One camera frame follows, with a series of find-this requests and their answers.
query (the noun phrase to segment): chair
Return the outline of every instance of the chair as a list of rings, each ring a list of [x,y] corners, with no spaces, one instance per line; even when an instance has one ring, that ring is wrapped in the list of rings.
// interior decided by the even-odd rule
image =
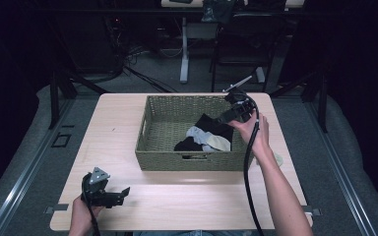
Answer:
[[[237,14],[228,24],[219,24],[210,66],[210,72],[213,73],[211,91],[215,91],[217,65],[252,67],[253,76],[257,68],[266,67],[262,88],[265,91],[276,45],[285,26],[286,21],[281,17],[254,14]]]

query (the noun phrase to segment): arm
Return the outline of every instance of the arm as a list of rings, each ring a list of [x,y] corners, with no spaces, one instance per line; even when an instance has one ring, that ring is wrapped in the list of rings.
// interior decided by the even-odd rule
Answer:
[[[94,217],[97,217],[103,206],[92,206]],[[69,236],[84,236],[92,229],[92,218],[88,207],[78,196],[73,200],[72,220],[70,223]]]
[[[257,120],[254,111],[246,123],[231,121],[228,125],[237,129],[248,143]],[[253,144],[253,153],[262,168],[270,212],[278,235],[312,235],[311,227],[296,194],[275,161],[269,146],[269,123],[260,113],[260,130]]]

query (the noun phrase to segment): wicker basket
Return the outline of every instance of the wicker basket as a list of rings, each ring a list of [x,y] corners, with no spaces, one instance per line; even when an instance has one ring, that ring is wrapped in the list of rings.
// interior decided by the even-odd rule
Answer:
[[[174,151],[203,113],[215,118],[229,108],[223,96],[149,95],[136,156],[149,171],[242,171],[246,144],[234,131],[231,151]]]

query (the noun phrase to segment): light wood tabletop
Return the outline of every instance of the light wood tabletop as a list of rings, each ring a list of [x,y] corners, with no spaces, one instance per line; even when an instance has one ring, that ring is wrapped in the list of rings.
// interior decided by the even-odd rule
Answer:
[[[303,6],[304,1],[305,0],[286,0],[285,6],[287,8],[301,8]],[[161,0],[161,6],[169,8],[202,8],[203,0],[193,0],[190,4],[170,2],[169,0]]]
[[[100,97],[50,227],[67,231],[72,201],[81,194],[83,177],[99,167],[110,174],[106,192],[131,187],[123,206],[104,209],[100,230],[236,230],[254,229],[242,171],[142,171],[135,147],[147,95],[223,95],[222,93],[107,93]],[[270,124],[270,145],[283,158],[281,170],[299,198],[306,201],[287,149],[275,109],[265,93],[249,93]],[[249,169],[252,197],[263,229],[275,226],[256,161]],[[312,225],[312,218],[307,216]]]

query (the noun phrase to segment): forearm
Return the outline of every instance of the forearm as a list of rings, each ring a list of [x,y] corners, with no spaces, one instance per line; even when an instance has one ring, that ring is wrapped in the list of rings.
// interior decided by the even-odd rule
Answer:
[[[269,207],[278,235],[312,235],[299,200],[275,161],[269,147],[253,147],[260,156]]]

